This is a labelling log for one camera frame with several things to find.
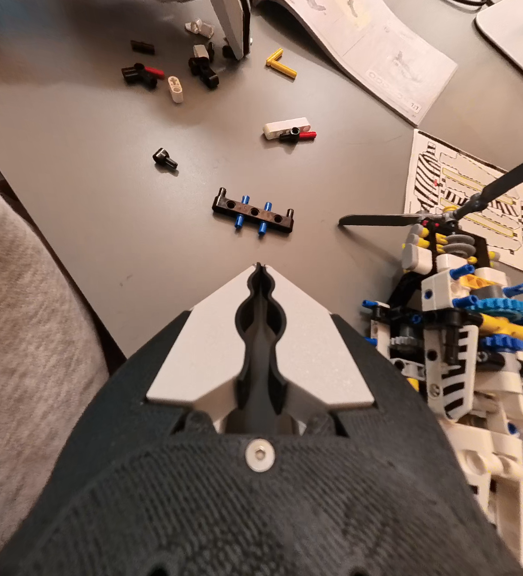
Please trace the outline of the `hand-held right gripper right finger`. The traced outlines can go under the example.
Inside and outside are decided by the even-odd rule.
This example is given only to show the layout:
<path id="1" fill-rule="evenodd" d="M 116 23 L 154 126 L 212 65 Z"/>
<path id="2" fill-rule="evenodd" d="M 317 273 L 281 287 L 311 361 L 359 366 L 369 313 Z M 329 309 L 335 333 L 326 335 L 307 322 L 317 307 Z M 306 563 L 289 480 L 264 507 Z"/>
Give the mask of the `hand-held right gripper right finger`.
<path id="1" fill-rule="evenodd" d="M 369 408 L 374 397 L 330 311 L 271 266 L 263 266 L 268 305 L 277 310 L 277 410 L 303 435 L 311 417 Z"/>

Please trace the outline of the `black lego connector red pin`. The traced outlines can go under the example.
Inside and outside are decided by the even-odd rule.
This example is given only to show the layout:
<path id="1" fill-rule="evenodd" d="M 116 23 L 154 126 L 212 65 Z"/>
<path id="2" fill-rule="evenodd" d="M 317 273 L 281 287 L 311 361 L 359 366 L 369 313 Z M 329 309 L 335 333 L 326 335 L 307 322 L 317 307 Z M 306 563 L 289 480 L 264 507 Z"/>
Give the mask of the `black lego connector red pin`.
<path id="1" fill-rule="evenodd" d="M 279 135 L 278 140 L 284 143 L 297 144 L 304 141 L 314 141 L 317 137 L 315 131 L 302 131 L 300 127 L 292 127 Z"/>

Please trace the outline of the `yellow angled lego piece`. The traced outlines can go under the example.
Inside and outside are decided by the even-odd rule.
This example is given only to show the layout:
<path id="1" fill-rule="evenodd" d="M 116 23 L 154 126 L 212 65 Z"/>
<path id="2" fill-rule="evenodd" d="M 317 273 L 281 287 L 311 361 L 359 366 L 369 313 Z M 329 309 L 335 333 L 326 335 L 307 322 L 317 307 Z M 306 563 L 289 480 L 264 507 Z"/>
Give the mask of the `yellow angled lego piece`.
<path id="1" fill-rule="evenodd" d="M 266 67 L 272 68 L 273 70 L 290 78 L 291 80 L 295 80 L 297 77 L 297 72 L 280 61 L 283 56 L 283 52 L 283 48 L 278 48 L 266 59 L 265 65 Z"/>

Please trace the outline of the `lego helicopter model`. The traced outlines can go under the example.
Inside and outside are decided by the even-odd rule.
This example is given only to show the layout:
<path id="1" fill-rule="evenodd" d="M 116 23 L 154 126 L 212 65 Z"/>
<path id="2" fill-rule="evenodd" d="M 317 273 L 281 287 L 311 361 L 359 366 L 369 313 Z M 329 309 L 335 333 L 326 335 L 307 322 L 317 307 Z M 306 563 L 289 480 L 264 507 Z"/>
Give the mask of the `lego helicopter model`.
<path id="1" fill-rule="evenodd" d="M 480 508 L 523 566 L 523 284 L 460 221 L 523 184 L 523 163 L 440 214 L 352 214 L 338 225 L 405 227 L 404 273 L 387 303 L 364 300 L 379 353 L 420 393 Z"/>

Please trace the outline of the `black lego beam blue pins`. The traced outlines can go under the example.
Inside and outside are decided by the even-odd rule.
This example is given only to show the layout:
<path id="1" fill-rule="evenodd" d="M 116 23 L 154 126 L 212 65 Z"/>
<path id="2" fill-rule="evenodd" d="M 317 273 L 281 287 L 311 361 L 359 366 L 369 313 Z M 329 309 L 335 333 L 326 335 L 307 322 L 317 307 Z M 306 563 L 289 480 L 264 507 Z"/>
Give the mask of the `black lego beam blue pins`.
<path id="1" fill-rule="evenodd" d="M 223 187 L 215 195 L 211 210 L 213 214 L 231 220 L 236 233 L 240 232 L 245 225 L 254 227 L 259 238 L 269 232 L 289 235 L 294 229 L 292 208 L 287 209 L 286 212 L 277 212 L 270 201 L 265 202 L 264 205 L 252 204 L 247 194 L 240 199 L 230 198 L 228 191 Z"/>

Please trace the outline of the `lego instruction booklet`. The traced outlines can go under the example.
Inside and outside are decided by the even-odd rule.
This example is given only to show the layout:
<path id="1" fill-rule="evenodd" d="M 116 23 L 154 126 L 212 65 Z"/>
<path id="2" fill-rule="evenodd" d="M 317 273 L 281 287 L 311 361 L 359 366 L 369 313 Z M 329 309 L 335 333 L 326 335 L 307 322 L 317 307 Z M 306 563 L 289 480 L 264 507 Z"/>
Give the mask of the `lego instruction booklet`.
<path id="1" fill-rule="evenodd" d="M 412 126 L 458 65 L 410 30 L 384 1 L 277 1 L 331 60 Z"/>

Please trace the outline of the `white lego beam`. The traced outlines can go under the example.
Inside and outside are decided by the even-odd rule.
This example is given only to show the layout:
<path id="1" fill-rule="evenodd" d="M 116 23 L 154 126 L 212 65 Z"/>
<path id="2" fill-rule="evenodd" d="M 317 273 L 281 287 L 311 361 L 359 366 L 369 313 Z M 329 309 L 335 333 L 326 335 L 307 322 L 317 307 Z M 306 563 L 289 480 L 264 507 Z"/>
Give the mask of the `white lego beam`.
<path id="1" fill-rule="evenodd" d="M 278 139 L 280 135 L 290 131 L 292 128 L 298 128 L 301 133 L 311 131 L 309 120 L 305 117 L 301 117 L 267 123 L 263 126 L 263 135 L 266 140 L 274 140 Z"/>

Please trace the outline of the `white tablet stand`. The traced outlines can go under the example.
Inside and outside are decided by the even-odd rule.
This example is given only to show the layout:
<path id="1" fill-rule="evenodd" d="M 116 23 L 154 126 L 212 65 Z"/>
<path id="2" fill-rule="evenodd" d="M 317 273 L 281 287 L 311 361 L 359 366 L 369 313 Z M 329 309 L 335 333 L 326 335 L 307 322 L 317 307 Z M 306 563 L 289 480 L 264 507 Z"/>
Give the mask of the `white tablet stand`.
<path id="1" fill-rule="evenodd" d="M 523 1 L 499 1 L 474 19 L 481 35 L 523 73 Z"/>

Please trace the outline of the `grey sweatshirt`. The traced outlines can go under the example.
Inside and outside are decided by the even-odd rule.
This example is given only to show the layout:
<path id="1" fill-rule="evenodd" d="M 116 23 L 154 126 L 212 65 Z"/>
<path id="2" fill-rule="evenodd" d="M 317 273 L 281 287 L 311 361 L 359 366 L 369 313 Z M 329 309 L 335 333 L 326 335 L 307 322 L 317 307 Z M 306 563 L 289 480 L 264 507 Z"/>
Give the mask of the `grey sweatshirt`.
<path id="1" fill-rule="evenodd" d="M 0 549 L 108 377 L 89 311 L 0 195 Z"/>

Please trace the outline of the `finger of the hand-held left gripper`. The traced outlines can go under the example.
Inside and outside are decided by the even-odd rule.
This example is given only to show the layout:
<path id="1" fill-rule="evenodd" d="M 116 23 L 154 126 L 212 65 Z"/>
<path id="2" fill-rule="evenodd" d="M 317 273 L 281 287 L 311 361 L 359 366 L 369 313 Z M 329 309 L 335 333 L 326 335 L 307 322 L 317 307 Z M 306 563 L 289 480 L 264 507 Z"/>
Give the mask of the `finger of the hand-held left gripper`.
<path id="1" fill-rule="evenodd" d="M 234 59 L 244 59 L 251 47 L 251 2 L 211 1 L 211 5 Z"/>

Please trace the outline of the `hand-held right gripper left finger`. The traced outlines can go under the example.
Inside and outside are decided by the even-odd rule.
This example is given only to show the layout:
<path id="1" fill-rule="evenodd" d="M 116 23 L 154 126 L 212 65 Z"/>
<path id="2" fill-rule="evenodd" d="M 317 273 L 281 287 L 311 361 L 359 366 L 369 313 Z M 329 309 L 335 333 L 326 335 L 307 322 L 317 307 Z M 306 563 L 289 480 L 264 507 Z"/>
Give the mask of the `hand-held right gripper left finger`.
<path id="1" fill-rule="evenodd" d="M 258 269 L 251 265 L 193 306 L 146 393 L 149 402 L 204 412 L 224 431 L 238 405 L 235 386 L 246 352 L 236 315 Z"/>

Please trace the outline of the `zebra striped sticker sheet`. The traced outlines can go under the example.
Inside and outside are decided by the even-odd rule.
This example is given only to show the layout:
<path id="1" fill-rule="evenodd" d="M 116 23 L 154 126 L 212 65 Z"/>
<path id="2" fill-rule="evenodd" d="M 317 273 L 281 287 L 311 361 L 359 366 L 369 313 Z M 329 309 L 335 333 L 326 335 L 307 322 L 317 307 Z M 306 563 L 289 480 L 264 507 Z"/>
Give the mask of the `zebra striped sticker sheet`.
<path id="1" fill-rule="evenodd" d="M 414 131 L 404 213 L 455 210 L 504 170 L 419 130 Z M 464 217 L 465 232 L 483 237 L 502 263 L 523 272 L 523 183 Z"/>

